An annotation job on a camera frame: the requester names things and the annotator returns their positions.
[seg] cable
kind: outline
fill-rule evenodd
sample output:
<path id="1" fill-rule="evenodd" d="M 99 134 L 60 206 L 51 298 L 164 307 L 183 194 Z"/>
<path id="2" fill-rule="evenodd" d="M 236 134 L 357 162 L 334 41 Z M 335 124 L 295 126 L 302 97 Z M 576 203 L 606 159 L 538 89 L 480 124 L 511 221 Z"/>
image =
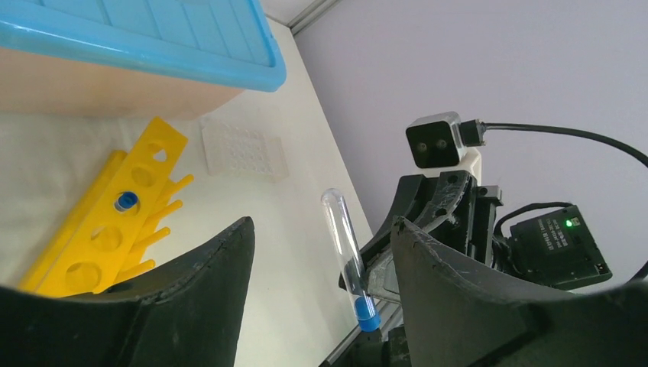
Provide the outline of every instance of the cable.
<path id="1" fill-rule="evenodd" d="M 604 135 L 596 134 L 594 132 L 586 132 L 584 130 L 578 130 L 577 128 L 560 128 L 557 126 L 541 126 L 541 125 L 525 125 L 525 124 L 501 124 L 501 123 L 481 123 L 481 128 L 485 130 L 511 130 L 518 132 L 545 132 L 548 134 L 559 134 L 559 135 L 571 135 L 577 138 L 585 138 L 593 141 L 598 141 L 606 145 L 610 145 L 620 151 L 623 151 L 635 159 L 637 159 L 641 164 L 648 168 L 648 156 L 644 153 L 638 151 L 631 146 L 622 143 L 616 139 L 609 138 Z M 644 279 L 648 276 L 648 261 L 644 264 L 639 271 L 630 278 L 629 281 L 635 281 L 639 279 Z"/>
<path id="2" fill-rule="evenodd" d="M 503 216 L 500 220 L 497 221 L 497 224 L 495 224 L 495 228 L 493 229 L 493 234 L 494 235 L 502 235 L 502 225 L 504 222 L 507 220 L 514 218 L 516 216 L 519 216 L 521 214 L 533 211 L 533 210 L 538 210 L 538 209 L 548 209 L 548 208 L 566 208 L 568 206 L 572 206 L 574 204 L 572 203 L 563 203 L 562 201 L 553 201 L 551 203 L 533 203 L 529 205 L 522 206 L 521 208 L 514 210 L 510 213 L 508 213 L 506 216 Z"/>

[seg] gray wall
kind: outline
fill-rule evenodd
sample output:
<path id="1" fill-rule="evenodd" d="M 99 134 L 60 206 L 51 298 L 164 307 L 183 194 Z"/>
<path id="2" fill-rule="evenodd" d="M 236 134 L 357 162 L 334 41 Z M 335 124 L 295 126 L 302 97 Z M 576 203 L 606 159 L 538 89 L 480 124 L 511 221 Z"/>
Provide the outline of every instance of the gray wall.
<path id="1" fill-rule="evenodd" d="M 373 230 L 414 169 L 403 132 L 420 116 L 584 128 L 648 151 L 645 0 L 345 0 L 297 43 Z M 577 138 L 487 140 L 501 213 L 577 203 L 614 272 L 602 287 L 646 261 L 645 167 Z"/>

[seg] blue lid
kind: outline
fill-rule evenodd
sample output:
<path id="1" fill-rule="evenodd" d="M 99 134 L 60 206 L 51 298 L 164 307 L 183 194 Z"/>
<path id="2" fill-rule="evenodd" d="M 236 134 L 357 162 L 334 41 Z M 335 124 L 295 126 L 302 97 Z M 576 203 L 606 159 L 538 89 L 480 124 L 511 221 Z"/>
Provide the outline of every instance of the blue lid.
<path id="1" fill-rule="evenodd" d="M 119 198 L 115 202 L 115 209 L 117 209 L 120 212 L 125 212 L 126 210 L 135 206 L 135 204 L 137 204 L 138 201 L 139 199 L 136 193 L 133 193 L 131 191 L 126 191 L 125 193 L 122 193 L 121 196 L 119 196 Z"/>
<path id="2" fill-rule="evenodd" d="M 1 0 L 0 47 L 267 92 L 286 79 L 258 0 Z"/>
<path id="3" fill-rule="evenodd" d="M 370 333 L 381 325 L 381 315 L 376 311 L 374 300 L 370 297 L 359 297 L 355 300 L 355 315 L 360 330 Z"/>

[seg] blue cap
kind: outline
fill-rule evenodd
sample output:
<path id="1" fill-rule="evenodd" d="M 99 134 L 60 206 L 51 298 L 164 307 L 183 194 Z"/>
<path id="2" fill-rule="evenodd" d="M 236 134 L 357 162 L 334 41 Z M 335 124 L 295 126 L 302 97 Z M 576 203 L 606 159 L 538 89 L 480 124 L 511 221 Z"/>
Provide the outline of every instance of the blue cap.
<path id="1" fill-rule="evenodd" d="M 358 318 L 360 330 L 370 333 L 381 325 L 381 315 L 376 311 L 371 297 L 358 297 L 355 300 L 355 316 Z"/>
<path id="2" fill-rule="evenodd" d="M 120 212 L 125 212 L 126 210 L 135 206 L 138 203 L 138 195 L 131 191 L 126 191 L 121 193 L 117 201 L 115 201 L 115 209 Z"/>

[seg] cable connector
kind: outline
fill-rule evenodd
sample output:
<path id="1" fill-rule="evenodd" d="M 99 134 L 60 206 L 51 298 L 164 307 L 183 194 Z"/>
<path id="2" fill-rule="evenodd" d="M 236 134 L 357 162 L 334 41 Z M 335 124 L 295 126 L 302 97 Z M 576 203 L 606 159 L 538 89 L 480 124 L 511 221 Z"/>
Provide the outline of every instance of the cable connector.
<path id="1" fill-rule="evenodd" d="M 486 125 L 479 119 L 474 119 L 459 124 L 459 134 L 466 147 L 481 147 L 486 144 L 484 133 Z"/>

